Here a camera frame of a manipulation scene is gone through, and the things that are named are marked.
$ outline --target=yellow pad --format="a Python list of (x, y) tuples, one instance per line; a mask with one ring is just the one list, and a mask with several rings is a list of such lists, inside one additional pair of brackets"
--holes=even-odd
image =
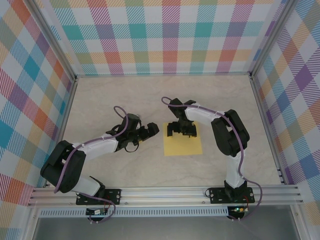
[(168, 123), (163, 124), (163, 146), (165, 156), (184, 156), (202, 154), (202, 145), (200, 138), (199, 125), (196, 126), (197, 137), (183, 136), (182, 133), (173, 133), (173, 136), (167, 136)]

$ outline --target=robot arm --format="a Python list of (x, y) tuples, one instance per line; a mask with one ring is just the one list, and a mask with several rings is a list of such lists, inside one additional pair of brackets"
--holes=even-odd
[(125, 149), (128, 143), (139, 146), (140, 141), (145, 141), (159, 132), (159, 128), (155, 123), (149, 123), (147, 125), (148, 128), (146, 128), (145, 126), (142, 126), (139, 116), (131, 113), (127, 114), (127, 116), (128, 125), (126, 130), (116, 137), (109, 138), (120, 133), (125, 128), (126, 118), (123, 119), (121, 124), (116, 125), (112, 130), (103, 134), (101, 140), (93, 141), (86, 145), (82, 143), (72, 144), (66, 140), (60, 141), (41, 168), (40, 175), (56, 186), (62, 173), (65, 160), (73, 149), (82, 145), (82, 147), (76, 150), (71, 156), (59, 186), (59, 191), (62, 193), (74, 191), (89, 196), (98, 194), (98, 197), (99, 192), (101, 192), (103, 195), (105, 186), (101, 182), (93, 177), (81, 175), (85, 161), (92, 160), (107, 153), (114, 153), (121, 149)]
[[(195, 101), (189, 100), (182, 103), (179, 99), (175, 98), (170, 101), (171, 105), (193, 105), (199, 106)], [(236, 139), (233, 130), (229, 130), (230, 127), (227, 121), (225, 121), (220, 115), (196, 107), (173, 107), (168, 106), (172, 113), (178, 118), (178, 121), (169, 123), (167, 126), (168, 137), (173, 135), (173, 132), (182, 133), (189, 137), (196, 137), (197, 130), (193, 124), (197, 121), (206, 126), (211, 126), (216, 144), (219, 150), (229, 156), (226, 160), (226, 178), (224, 182), (225, 191), (234, 198), (237, 192), (241, 192), (242, 189), (247, 187), (247, 182), (239, 175), (238, 169), (241, 160), (241, 151), (239, 143)], [(226, 116), (231, 123), (235, 126), (238, 132), (243, 149), (247, 148), (247, 143), (250, 136), (243, 125), (239, 115), (234, 110), (227, 112), (219, 112)]]

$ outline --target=robotic arm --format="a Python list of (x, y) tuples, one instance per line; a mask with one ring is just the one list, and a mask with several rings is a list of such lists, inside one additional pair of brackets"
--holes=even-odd
[(219, 201), (220, 203), (225, 203), (222, 201), (227, 201), (229, 203), (236, 202), (248, 194), (249, 197), (251, 197), (251, 201), (253, 200), (254, 202), (254, 199), (252, 198), (253, 196), (251, 196), (249, 193), (250, 188), (247, 187), (247, 181), (245, 181), (239, 174), (239, 165), (241, 161), (239, 142), (234, 131), (228, 129), (230, 125), (221, 116), (224, 115), (230, 120), (240, 137), (243, 149), (246, 149), (247, 143), (250, 140), (250, 136), (237, 112), (231, 109), (227, 112), (219, 112), (221, 114), (219, 115), (197, 107), (179, 107), (178, 105), (199, 106), (199, 104), (193, 100), (189, 100), (185, 103), (182, 103), (177, 98), (171, 100), (168, 108), (178, 118), (178, 121), (168, 124), (167, 136), (171, 137), (173, 132), (176, 132), (182, 133), (185, 136), (196, 137), (197, 130), (193, 122), (197, 121), (201, 124), (212, 127), (215, 141), (219, 150), (223, 154), (229, 156), (229, 158), (226, 160), (227, 170), (224, 181), (224, 191), (219, 193), (217, 190), (217, 192), (213, 194), (214, 200), (217, 199), (218, 203)]
[(99, 141), (89, 142), (85, 145), (82, 143), (69, 143), (66, 140), (59, 142), (41, 168), (40, 175), (54, 186), (57, 186), (67, 157), (72, 150), (82, 145), (71, 156), (58, 190), (62, 193), (74, 191), (96, 196), (97, 198), (105, 198), (105, 186), (100, 181), (93, 177), (81, 175), (85, 161), (126, 149), (128, 143), (133, 143), (138, 148), (140, 141), (145, 141), (159, 132), (159, 128), (155, 123), (149, 123), (146, 128), (142, 126), (139, 116), (131, 113), (127, 114), (127, 116), (128, 124), (126, 130), (116, 137), (112, 136), (125, 129), (126, 118), (123, 118), (121, 124), (103, 134)]

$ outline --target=marble surface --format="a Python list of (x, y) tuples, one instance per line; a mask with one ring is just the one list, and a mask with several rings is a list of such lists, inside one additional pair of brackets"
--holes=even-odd
[(85, 142), (101, 136), (121, 119), (119, 105), (139, 114), (142, 124), (158, 124), (160, 132), (134, 153), (124, 150), (85, 162), (82, 173), (108, 187), (223, 185), (226, 158), (217, 148), (211, 128), (201, 125), (202, 155), (164, 156), (163, 123), (175, 116), (161, 97), (195, 100), (217, 111), (234, 109), (250, 134), (244, 175), (262, 185), (280, 184), (274, 159), (246, 75), (133, 76), (80, 78), (64, 139)]

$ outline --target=purple cable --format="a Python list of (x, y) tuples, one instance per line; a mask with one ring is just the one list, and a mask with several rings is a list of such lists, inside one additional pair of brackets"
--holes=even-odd
[[(121, 132), (117, 133), (116, 135), (109, 136), (109, 137), (105, 137), (105, 138), (103, 138), (103, 139), (102, 139), (101, 137), (98, 137), (98, 138), (95, 138), (95, 139), (91, 139), (91, 140), (86, 141), (86, 142), (84, 142), (83, 144), (80, 144), (79, 146), (75, 147), (75, 148), (70, 152), (70, 154), (69, 154), (69, 156), (67, 157), (67, 159), (65, 160), (63, 169), (62, 169), (62, 171), (61, 171), (60, 178), (59, 178), (58, 183), (56, 184), (55, 189), (54, 189), (54, 191), (53, 191), (55, 194), (59, 191), (60, 184), (61, 184), (61, 182), (62, 182), (62, 180), (63, 180), (63, 178), (64, 178), (64, 174), (65, 174), (65, 172), (66, 172), (67, 166), (68, 166), (68, 164), (69, 164), (69, 161), (70, 161), (72, 155), (73, 155), (79, 148), (81, 148), (83, 145), (86, 145), (86, 144), (89, 144), (89, 143), (93, 143), (93, 142), (96, 142), (96, 141), (101, 141), (101, 140), (104, 141), (104, 140), (108, 140), (108, 139), (113, 139), (113, 138), (115, 138), (115, 137), (117, 137), (117, 136), (120, 136), (121, 134), (123, 134), (123, 133), (125, 132), (125, 130), (126, 130), (127, 127), (128, 127), (128, 122), (129, 122), (128, 114), (126, 113), (126, 111), (125, 111), (122, 107), (120, 107), (120, 106), (114, 106), (114, 107), (113, 107), (113, 110), (114, 110), (115, 113), (118, 114), (120, 117), (122, 117), (122, 116), (118, 113), (117, 108), (120, 109), (121, 111), (123, 111), (123, 113), (124, 113), (124, 116), (125, 116), (125, 119), (126, 119), (124, 129), (123, 129)], [(88, 197), (88, 198), (96, 199), (96, 200), (101, 200), (101, 201), (107, 202), (107, 203), (109, 203), (109, 204), (112, 204), (112, 205), (114, 206), (114, 209), (113, 209), (113, 212), (111, 213), (111, 215), (105, 217), (105, 218), (102, 219), (99, 223), (103, 223), (104, 221), (108, 220), (108, 219), (111, 218), (111, 216), (115, 213), (115, 211), (116, 211), (116, 205), (115, 205), (112, 201), (107, 200), (107, 199), (103, 199), (103, 198), (99, 198), (99, 197), (95, 197), (95, 196), (90, 196), (90, 195), (87, 195), (87, 194), (85, 194), (85, 193), (81, 193), (81, 194), (84, 195), (84, 196), (86, 196), (86, 197)]]
[(113, 214), (115, 214), (115, 212), (116, 212), (116, 205), (114, 204), (113, 201), (110, 201), (110, 200), (107, 200), (107, 199), (104, 199), (104, 198), (100, 198), (100, 197), (90, 196), (90, 195), (85, 194), (85, 193), (81, 193), (81, 194), (82, 194), (83, 196), (86, 196), (87, 198), (104, 201), (104, 202), (106, 202), (106, 203), (108, 203), (108, 204), (113, 205), (113, 211), (112, 211), (112, 213), (111, 213), (109, 216), (104, 217), (102, 220), (95, 222), (96, 224), (101, 224), (101, 223), (107, 221), (108, 219), (110, 219), (110, 218), (112, 217)]
[(234, 132), (234, 135), (235, 135), (235, 137), (236, 137), (236, 139), (237, 139), (237, 141), (239, 143), (240, 151), (241, 151), (241, 159), (240, 159), (240, 163), (239, 163), (239, 167), (238, 167), (238, 173), (239, 173), (240, 177), (242, 177), (248, 183), (255, 184), (260, 189), (260, 198), (259, 198), (258, 203), (256, 204), (256, 207), (253, 209), (253, 211), (250, 214), (248, 214), (247, 216), (244, 216), (242, 219), (244, 220), (244, 219), (248, 218), (249, 216), (251, 216), (256, 211), (256, 209), (259, 207), (259, 205), (261, 204), (262, 196), (263, 196), (263, 190), (262, 190), (262, 187), (260, 186), (259, 183), (255, 182), (255, 181), (251, 181), (251, 180), (245, 178), (244, 175), (241, 173), (241, 166), (242, 166), (242, 164), (244, 162), (245, 152), (244, 152), (244, 147), (242, 146), (241, 139), (239, 137), (239, 134), (237, 133), (237, 130), (236, 130), (235, 126), (231, 123), (231, 121), (225, 115), (221, 114), (220, 112), (211, 110), (211, 109), (203, 107), (203, 106), (198, 106), (198, 105), (185, 105), (185, 104), (173, 105), (173, 104), (170, 104), (170, 103), (166, 103), (164, 101), (164, 99), (167, 99), (169, 101), (172, 101), (172, 99), (170, 99), (169, 97), (166, 97), (166, 96), (163, 96), (161, 98), (161, 102), (164, 103), (165, 105), (169, 106), (169, 107), (174, 107), (174, 108), (187, 107), (187, 108), (202, 109), (202, 110), (205, 110), (205, 111), (208, 111), (210, 113), (214, 113), (214, 114), (217, 114), (217, 115), (223, 117), (226, 120), (226, 122), (230, 125), (230, 127), (232, 128), (232, 130)]

